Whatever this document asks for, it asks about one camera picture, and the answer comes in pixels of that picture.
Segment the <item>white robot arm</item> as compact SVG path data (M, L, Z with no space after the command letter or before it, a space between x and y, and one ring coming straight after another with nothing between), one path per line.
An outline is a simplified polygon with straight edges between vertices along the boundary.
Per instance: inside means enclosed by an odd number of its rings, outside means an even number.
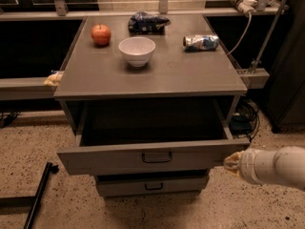
M277 151L249 148L223 161L224 168L250 184L275 184L305 191L305 149L287 146Z

